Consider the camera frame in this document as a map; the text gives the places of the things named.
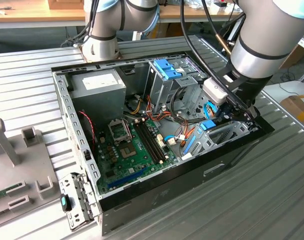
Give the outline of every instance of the blue pcie slot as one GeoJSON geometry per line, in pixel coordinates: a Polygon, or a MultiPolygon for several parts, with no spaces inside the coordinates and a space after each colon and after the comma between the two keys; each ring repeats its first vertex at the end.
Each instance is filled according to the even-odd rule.
{"type": "Polygon", "coordinates": [[[196,139],[196,136],[193,136],[192,139],[191,139],[191,141],[188,143],[188,145],[187,145],[187,147],[186,147],[186,149],[184,151],[184,154],[187,154],[188,150],[191,148],[191,146],[192,146],[193,142],[195,141],[195,139],[196,139]]]}
{"type": "Polygon", "coordinates": [[[125,176],[125,177],[123,177],[121,179],[118,179],[118,180],[116,180],[116,181],[114,181],[112,183],[109,183],[109,184],[107,184],[107,187],[108,188],[113,188],[113,187],[116,187],[116,186],[118,186],[120,184],[126,183],[129,180],[138,178],[139,176],[141,176],[144,173],[144,171],[146,169],[147,169],[147,167],[145,167],[145,168],[143,168],[143,169],[141,169],[141,170],[139,170],[139,171],[137,171],[137,172],[135,172],[135,173],[133,173],[131,175],[128,175],[128,176],[125,176]]]}

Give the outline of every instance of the motherboard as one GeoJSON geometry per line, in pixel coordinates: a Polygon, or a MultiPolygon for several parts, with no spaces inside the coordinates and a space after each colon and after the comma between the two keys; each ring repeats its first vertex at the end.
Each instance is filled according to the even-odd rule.
{"type": "Polygon", "coordinates": [[[125,125],[128,130],[109,126],[99,133],[96,155],[101,178],[97,187],[101,194],[177,163],[175,154],[162,145],[163,137],[152,120],[125,125]],[[127,132],[131,137],[119,142],[127,132]]]}

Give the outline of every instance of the green circuit board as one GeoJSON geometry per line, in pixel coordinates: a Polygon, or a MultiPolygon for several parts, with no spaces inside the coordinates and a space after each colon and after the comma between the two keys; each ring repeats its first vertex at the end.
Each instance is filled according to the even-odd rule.
{"type": "Polygon", "coordinates": [[[11,189],[14,189],[14,188],[17,188],[19,186],[21,186],[22,184],[15,184],[15,185],[12,185],[12,186],[9,186],[8,188],[4,189],[4,190],[1,190],[0,191],[0,199],[7,196],[6,192],[11,190],[11,189]]]}
{"type": "MultiPolygon", "coordinates": [[[[156,138],[159,132],[154,122],[149,119],[145,124],[153,137],[156,138]]],[[[99,143],[97,154],[97,165],[101,173],[101,178],[97,181],[100,194],[108,193],[177,163],[175,154],[167,147],[163,148],[162,151],[168,158],[163,163],[154,163],[132,123],[129,124],[129,131],[132,135],[131,142],[124,141],[119,145],[115,145],[109,129],[106,128],[103,131],[105,133],[105,141],[99,143]],[[117,186],[109,186],[109,184],[135,173],[138,173],[139,176],[117,186]]]]}

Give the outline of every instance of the ram slot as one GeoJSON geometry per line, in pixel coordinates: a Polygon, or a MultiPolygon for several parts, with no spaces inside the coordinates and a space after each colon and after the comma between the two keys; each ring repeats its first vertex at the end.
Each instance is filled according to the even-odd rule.
{"type": "Polygon", "coordinates": [[[144,147],[147,149],[147,152],[152,157],[153,162],[158,164],[161,160],[164,161],[165,155],[155,141],[154,137],[151,135],[147,126],[144,123],[137,124],[135,125],[135,131],[140,137],[144,147]]]}

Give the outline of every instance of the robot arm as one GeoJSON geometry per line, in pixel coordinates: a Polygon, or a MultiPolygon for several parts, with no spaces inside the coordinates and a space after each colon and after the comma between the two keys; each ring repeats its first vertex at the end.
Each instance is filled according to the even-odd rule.
{"type": "MultiPolygon", "coordinates": [[[[85,22],[89,22],[92,0],[85,0],[85,22]]],[[[87,61],[117,58],[116,31],[151,31],[159,18],[157,0],[99,0],[91,35],[83,44],[87,61]]]]}
{"type": "Polygon", "coordinates": [[[242,112],[211,78],[203,89],[221,106],[225,118],[246,121],[258,115],[252,104],[270,78],[304,35],[304,0],[238,0],[246,13],[240,35],[227,66],[218,72],[247,106],[242,112]]]}

